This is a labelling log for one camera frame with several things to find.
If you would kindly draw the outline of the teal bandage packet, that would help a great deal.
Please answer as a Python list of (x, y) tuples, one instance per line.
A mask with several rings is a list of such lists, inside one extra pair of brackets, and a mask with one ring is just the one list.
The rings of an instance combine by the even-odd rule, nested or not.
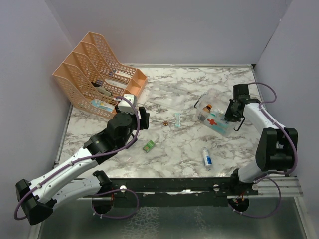
[(223, 124), (223, 123), (220, 123), (220, 124), (215, 124), (211, 127), (214, 131), (218, 132), (219, 134), (226, 134), (227, 133), (227, 130), (229, 128), (229, 125), (228, 124)]

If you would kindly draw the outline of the white green-label bottle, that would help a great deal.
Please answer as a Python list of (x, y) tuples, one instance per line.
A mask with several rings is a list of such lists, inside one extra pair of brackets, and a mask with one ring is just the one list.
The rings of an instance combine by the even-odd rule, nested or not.
[(209, 114), (208, 119), (209, 119), (209, 120), (214, 120), (214, 121), (219, 120), (218, 113), (217, 113), (217, 112), (211, 112), (211, 113)]

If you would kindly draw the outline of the clear first aid box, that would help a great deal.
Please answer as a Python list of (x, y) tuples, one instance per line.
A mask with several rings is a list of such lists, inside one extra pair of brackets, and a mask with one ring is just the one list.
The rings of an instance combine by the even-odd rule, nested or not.
[(245, 118), (240, 118), (239, 121), (235, 122), (226, 120), (225, 114), (229, 103), (227, 94), (209, 88), (194, 104), (196, 108), (194, 120), (199, 121), (223, 137), (228, 137), (233, 131), (238, 131), (245, 121)]

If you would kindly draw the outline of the green small medicine box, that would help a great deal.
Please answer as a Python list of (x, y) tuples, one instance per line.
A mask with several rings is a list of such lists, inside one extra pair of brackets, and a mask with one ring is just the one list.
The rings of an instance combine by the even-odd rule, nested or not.
[(143, 147), (143, 150), (148, 153), (150, 150), (152, 150), (154, 147), (155, 147), (155, 143), (150, 140), (144, 147)]

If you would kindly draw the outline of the brown medicine bottle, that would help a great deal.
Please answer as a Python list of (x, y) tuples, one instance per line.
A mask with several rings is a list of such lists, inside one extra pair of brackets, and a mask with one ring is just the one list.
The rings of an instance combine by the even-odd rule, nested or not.
[(207, 104), (199, 113), (198, 119), (204, 121), (211, 112), (212, 105)]

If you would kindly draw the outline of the teal white swab packet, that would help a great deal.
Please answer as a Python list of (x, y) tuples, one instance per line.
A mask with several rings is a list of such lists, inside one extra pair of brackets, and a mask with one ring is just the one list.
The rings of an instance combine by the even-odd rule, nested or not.
[(175, 127), (181, 127), (181, 122), (180, 122), (180, 113), (175, 113)]

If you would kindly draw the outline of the clear plastic tray insert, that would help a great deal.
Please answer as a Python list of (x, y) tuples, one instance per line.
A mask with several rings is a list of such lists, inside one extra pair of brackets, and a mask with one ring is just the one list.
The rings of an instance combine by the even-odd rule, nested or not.
[(183, 112), (192, 108), (191, 92), (177, 84), (154, 82), (147, 86), (145, 106), (156, 112)]

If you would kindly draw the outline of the white blue tube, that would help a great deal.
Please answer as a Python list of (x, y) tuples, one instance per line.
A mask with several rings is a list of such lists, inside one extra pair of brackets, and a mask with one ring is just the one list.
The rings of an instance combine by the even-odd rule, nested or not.
[(203, 158), (203, 162), (204, 162), (206, 170), (210, 171), (212, 168), (212, 160), (210, 157), (209, 150), (206, 147), (202, 150), (202, 158)]

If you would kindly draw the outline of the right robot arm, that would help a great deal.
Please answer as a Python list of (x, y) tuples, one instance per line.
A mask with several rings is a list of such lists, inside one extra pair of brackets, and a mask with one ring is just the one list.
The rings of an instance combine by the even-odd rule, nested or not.
[(226, 110), (225, 120), (240, 124), (249, 120), (260, 133), (255, 160), (231, 174), (229, 189), (235, 195), (244, 192), (247, 183), (253, 183), (269, 174), (290, 174), (297, 167), (297, 130), (279, 123), (264, 107), (264, 104), (276, 101), (277, 95), (275, 91), (272, 92), (274, 99), (262, 102), (250, 96), (249, 84), (233, 86), (233, 98)]

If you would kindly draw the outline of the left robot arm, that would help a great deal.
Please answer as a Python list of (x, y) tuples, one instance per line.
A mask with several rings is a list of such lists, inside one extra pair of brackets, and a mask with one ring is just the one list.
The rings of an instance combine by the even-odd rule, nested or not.
[(77, 180), (77, 177), (130, 148), (137, 141), (139, 132), (149, 128), (149, 117), (144, 107), (119, 109), (104, 130), (90, 137), (64, 163), (31, 181), (18, 181), (15, 185), (18, 205), (14, 219), (27, 219), (30, 225), (36, 225), (64, 203), (85, 196), (103, 197), (119, 192), (104, 171), (95, 171), (82, 180)]

